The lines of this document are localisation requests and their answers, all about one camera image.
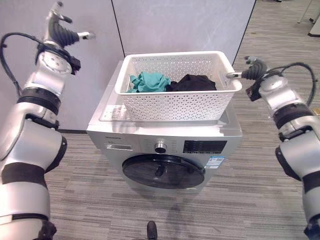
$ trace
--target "white partition wall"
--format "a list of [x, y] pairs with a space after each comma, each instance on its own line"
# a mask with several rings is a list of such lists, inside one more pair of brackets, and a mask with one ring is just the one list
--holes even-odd
[[113, 0], [126, 55], [218, 50], [233, 63], [255, 0]]
[[[23, 32], [41, 38], [45, 20], [55, 0], [0, 0], [0, 36]], [[62, 0], [62, 13], [73, 23], [61, 23], [73, 31], [93, 31], [97, 38], [66, 49], [81, 60], [81, 69], [66, 83], [58, 115], [61, 129], [85, 130], [119, 60], [124, 58], [110, 0]], [[7, 41], [5, 57], [23, 86], [35, 69], [36, 43], [19, 36]], [[0, 66], [0, 126], [16, 102], [14, 85]]]
[[[41, 38], [55, 0], [0, 0], [0, 36], [23, 32]], [[66, 49], [81, 70], [66, 83], [60, 129], [85, 130], [118, 61], [136, 53], [219, 50], [232, 63], [255, 0], [63, 0], [73, 31], [96, 39]], [[5, 57], [21, 86], [35, 69], [36, 44], [19, 36], [7, 42]], [[17, 100], [0, 66], [0, 126]]]

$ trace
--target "laundry basket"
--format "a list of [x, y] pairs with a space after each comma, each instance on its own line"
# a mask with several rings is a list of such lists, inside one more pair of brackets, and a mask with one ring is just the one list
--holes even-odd
[[[206, 75], [215, 82], [217, 90], [127, 93], [133, 88], [130, 76], [138, 76], [142, 71], [161, 73], [175, 82], [186, 74]], [[218, 120], [234, 93], [242, 88], [240, 81], [226, 78], [230, 72], [234, 69], [220, 51], [128, 55], [114, 89], [122, 97], [132, 121]]]

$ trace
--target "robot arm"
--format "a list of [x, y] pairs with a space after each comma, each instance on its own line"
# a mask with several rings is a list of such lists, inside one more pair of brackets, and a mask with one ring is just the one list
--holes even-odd
[[[62, 6], [57, 2], [49, 12], [45, 37], [37, 40], [36, 70], [23, 90], [17, 88], [18, 101], [0, 133], [0, 239], [51, 240], [56, 232], [44, 174], [57, 167], [66, 152], [67, 141], [56, 131], [60, 96], [70, 74], [80, 69], [80, 61], [64, 47], [93, 37], [60, 26], [59, 20], [72, 22], [60, 14]], [[11, 35], [26, 34], [6, 34], [2, 58], [4, 41]], [[7, 64], [1, 63], [11, 78]]]
[[[284, 172], [302, 182], [303, 208], [307, 227], [304, 233], [311, 240], [320, 239], [320, 119], [314, 115], [299, 95], [288, 86], [283, 71], [275, 68], [267, 70], [264, 62], [247, 57], [252, 66], [238, 73], [228, 73], [228, 78], [255, 80], [246, 90], [249, 98], [255, 101], [262, 98], [268, 105], [270, 115], [277, 128], [282, 143], [275, 155]], [[288, 66], [303, 66], [297, 62]], [[315, 93], [317, 81], [310, 71], [313, 87], [308, 105]]]

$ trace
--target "washing machine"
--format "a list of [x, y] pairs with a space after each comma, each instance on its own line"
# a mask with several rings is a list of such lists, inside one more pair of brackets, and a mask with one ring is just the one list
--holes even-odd
[[121, 62], [88, 124], [88, 135], [131, 188], [198, 193], [242, 139], [232, 105], [219, 120], [134, 122], [114, 90], [120, 68]]

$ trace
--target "baseboard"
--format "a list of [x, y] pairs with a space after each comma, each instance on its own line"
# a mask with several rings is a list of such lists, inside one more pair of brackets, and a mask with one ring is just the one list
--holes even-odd
[[87, 134], [85, 130], [58, 129], [57, 131], [62, 134]]
[[311, 33], [309, 32], [309, 33], [308, 33], [308, 36], [319, 38], [319, 37], [320, 37], [320, 34], [311, 34]]

